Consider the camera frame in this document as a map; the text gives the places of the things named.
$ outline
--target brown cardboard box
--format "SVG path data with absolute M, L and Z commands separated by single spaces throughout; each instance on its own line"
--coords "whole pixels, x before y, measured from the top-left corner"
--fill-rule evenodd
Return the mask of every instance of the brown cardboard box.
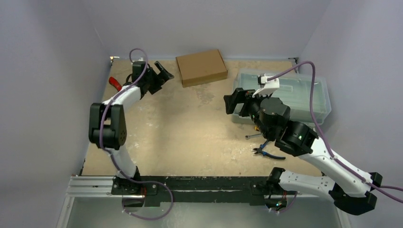
M 182 86 L 195 86 L 227 78 L 228 70 L 218 49 L 176 57 Z

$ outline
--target white wall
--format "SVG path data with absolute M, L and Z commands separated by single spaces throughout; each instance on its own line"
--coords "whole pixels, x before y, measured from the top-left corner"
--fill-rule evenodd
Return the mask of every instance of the white wall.
M 55 227 L 110 60 L 81 0 L 0 2 L 0 227 Z
M 151 58 L 219 48 L 224 57 L 301 54 L 330 0 L 84 0 L 108 53 Z
M 403 187 L 403 1 L 333 0 L 303 51 L 325 76 L 332 148 L 383 184 Z M 310 73 L 308 67 L 301 70 Z M 391 193 L 403 198 L 396 191 Z M 351 216 L 354 227 L 401 227 L 403 205 L 378 196 L 377 208 Z

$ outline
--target floor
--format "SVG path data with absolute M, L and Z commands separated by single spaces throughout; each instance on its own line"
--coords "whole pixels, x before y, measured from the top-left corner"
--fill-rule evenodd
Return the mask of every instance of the floor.
M 273 167 L 320 176 L 314 166 L 274 147 L 266 151 L 285 156 L 284 161 L 263 158 L 251 151 L 263 138 L 245 140 L 256 134 L 253 125 L 237 124 L 225 113 L 224 95 L 232 94 L 233 81 L 241 68 L 283 71 L 288 61 L 225 61 L 228 78 L 183 88 L 175 61 L 160 61 L 175 79 L 154 95 L 146 94 L 125 113 L 126 145 L 141 175 L 171 176 L 266 176 Z M 128 60 L 113 63 L 110 76 L 121 84 L 131 73 Z M 106 85 L 103 100 L 116 90 Z M 115 175 L 109 157 L 94 144 L 86 156 L 83 175 Z

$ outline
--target pliers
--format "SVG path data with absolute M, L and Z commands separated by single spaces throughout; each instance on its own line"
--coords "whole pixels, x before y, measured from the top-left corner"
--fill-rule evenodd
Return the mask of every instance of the pliers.
M 266 142 L 265 142 L 264 144 L 261 144 L 259 148 L 254 148 L 253 150 L 255 151 L 255 154 L 260 153 L 261 155 L 267 156 L 267 157 L 272 158 L 272 159 L 285 160 L 286 157 L 276 156 L 276 155 L 273 155 L 273 154 L 269 154 L 269 153 L 267 153 L 266 151 L 263 151 L 263 148 L 266 147 L 266 145 L 267 145 L 268 142 L 269 142 L 269 141 L 266 140 Z

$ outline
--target plastic storage bin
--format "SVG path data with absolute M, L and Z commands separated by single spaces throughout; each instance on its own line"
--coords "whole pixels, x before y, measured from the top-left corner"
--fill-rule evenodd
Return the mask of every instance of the plastic storage bin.
M 258 76 L 262 73 L 276 75 L 279 72 L 269 70 L 240 69 L 234 81 L 233 89 L 259 89 Z M 290 72 L 280 79 L 280 88 L 272 97 L 280 98 L 284 104 L 291 108 L 290 120 L 304 122 L 314 126 L 309 112 L 309 92 L 312 76 Z M 250 117 L 241 117 L 239 112 L 243 104 L 238 104 L 231 119 L 234 123 L 254 124 Z M 313 110 L 319 124 L 322 124 L 332 110 L 326 80 L 323 77 L 315 77 Z

